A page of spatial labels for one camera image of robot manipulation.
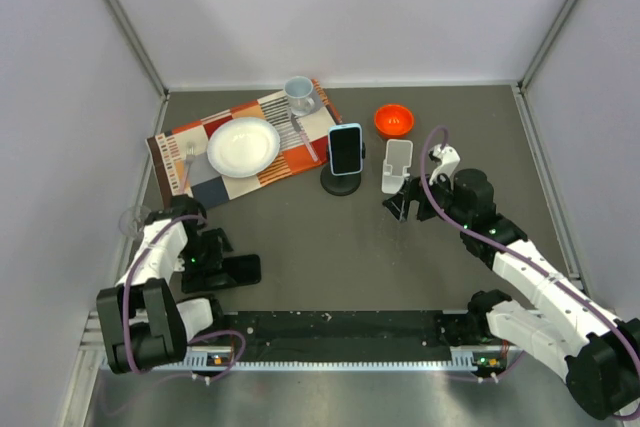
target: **white wall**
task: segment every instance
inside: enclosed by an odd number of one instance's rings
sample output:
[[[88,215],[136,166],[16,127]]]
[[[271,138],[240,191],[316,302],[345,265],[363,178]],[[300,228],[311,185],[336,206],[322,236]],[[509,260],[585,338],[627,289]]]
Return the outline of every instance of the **white wall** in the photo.
[[[529,100],[597,300],[640,315],[640,2],[581,0]]]
[[[102,0],[0,0],[0,424],[53,425],[159,99]]]
[[[172,88],[519,79],[564,0],[121,0]]]

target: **plate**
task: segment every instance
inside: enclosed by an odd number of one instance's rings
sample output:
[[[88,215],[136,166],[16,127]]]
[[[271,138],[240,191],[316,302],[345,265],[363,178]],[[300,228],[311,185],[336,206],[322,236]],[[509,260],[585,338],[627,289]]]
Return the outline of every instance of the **plate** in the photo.
[[[222,124],[207,145],[209,162],[222,175],[251,177],[271,165],[280,152],[280,136],[273,125],[256,117]]]

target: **round black base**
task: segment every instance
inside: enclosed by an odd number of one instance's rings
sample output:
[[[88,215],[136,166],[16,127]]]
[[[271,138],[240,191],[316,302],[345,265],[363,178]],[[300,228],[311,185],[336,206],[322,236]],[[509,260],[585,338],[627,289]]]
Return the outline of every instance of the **round black base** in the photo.
[[[337,195],[340,197],[353,194],[358,190],[358,187],[360,187],[361,181],[362,176],[360,173],[333,175],[329,164],[325,165],[320,173],[320,184],[322,184],[322,188],[331,195]]]

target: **patterned placemat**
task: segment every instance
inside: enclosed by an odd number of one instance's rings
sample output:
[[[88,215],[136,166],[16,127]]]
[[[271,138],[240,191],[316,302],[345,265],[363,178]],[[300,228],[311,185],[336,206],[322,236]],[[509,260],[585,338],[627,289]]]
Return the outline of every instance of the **patterned placemat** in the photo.
[[[293,129],[284,91],[276,92],[147,139],[164,205],[168,206],[171,196],[180,193],[189,142],[195,146],[196,157],[189,167],[185,192],[206,209],[326,163],[329,128],[342,120],[318,82],[314,80],[313,84],[314,100],[321,107],[298,121],[319,157],[317,162],[313,161],[300,135]],[[273,125],[280,134],[280,153],[259,174],[232,179],[219,174],[211,166],[207,159],[207,144],[218,127],[240,117],[258,117]]]

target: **smartphone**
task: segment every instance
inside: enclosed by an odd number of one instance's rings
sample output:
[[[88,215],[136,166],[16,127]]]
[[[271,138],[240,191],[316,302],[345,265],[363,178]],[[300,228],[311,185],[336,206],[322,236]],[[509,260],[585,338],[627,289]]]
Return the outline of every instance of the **smartphone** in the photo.
[[[329,129],[329,165],[333,175],[362,172],[362,127],[335,125]]]

